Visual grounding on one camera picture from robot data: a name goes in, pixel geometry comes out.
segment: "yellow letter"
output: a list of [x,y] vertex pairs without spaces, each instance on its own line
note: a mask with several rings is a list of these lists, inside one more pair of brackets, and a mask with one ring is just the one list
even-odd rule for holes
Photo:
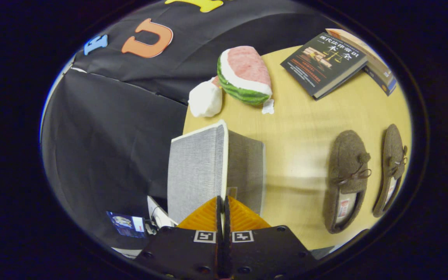
[[170,4],[173,2],[186,2],[189,4],[197,5],[200,7],[200,12],[209,12],[213,9],[222,6],[224,2],[221,0],[167,0],[165,1],[166,4]]
[[161,54],[162,51],[169,46],[170,42],[172,42],[172,30],[169,27],[152,23],[151,18],[147,18],[140,23],[136,28],[136,33],[139,33],[142,30],[157,34],[160,37],[158,42],[153,45],[148,45],[137,41],[136,38],[132,36],[127,39],[124,46],[122,46],[122,53],[133,53],[141,57],[150,58]]

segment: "blue letter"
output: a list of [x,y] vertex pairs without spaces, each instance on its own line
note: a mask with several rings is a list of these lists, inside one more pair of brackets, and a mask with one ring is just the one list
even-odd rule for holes
[[103,35],[103,36],[98,36],[94,39],[92,39],[91,41],[87,42],[84,45],[84,55],[87,55],[88,53],[90,53],[91,51],[99,48],[99,47],[103,47],[105,48],[106,46],[108,46],[108,35]]

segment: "white plush toy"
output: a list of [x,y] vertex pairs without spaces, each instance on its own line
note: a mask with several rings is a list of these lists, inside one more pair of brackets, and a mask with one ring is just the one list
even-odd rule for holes
[[194,117],[213,117],[222,108],[222,89],[217,76],[190,91],[188,103]]

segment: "foam letter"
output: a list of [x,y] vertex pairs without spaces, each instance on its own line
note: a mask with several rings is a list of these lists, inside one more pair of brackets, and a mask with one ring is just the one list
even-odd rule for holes
[[108,35],[98,36],[84,45],[84,55],[89,54],[91,51],[108,46]]
[[122,53],[133,53],[145,58],[155,57],[161,54],[163,50],[169,46],[174,35],[169,27],[152,23],[151,18],[147,18],[140,23],[135,31],[136,33],[139,33],[143,30],[157,34],[160,37],[158,42],[153,45],[148,45],[137,41],[136,38],[132,36],[129,37],[124,43],[124,46],[122,46]]
[[200,12],[209,12],[213,9],[222,6],[224,2],[221,0],[167,0],[165,1],[166,4],[170,4],[173,2],[186,2],[189,4],[197,5],[200,7]]

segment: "slipper pom-pom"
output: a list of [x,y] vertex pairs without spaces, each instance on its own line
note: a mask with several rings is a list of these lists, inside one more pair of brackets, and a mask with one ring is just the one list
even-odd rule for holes
[[359,161],[361,163],[368,163],[368,161],[370,159],[371,159],[371,155],[368,152],[365,152],[365,153],[359,155]]

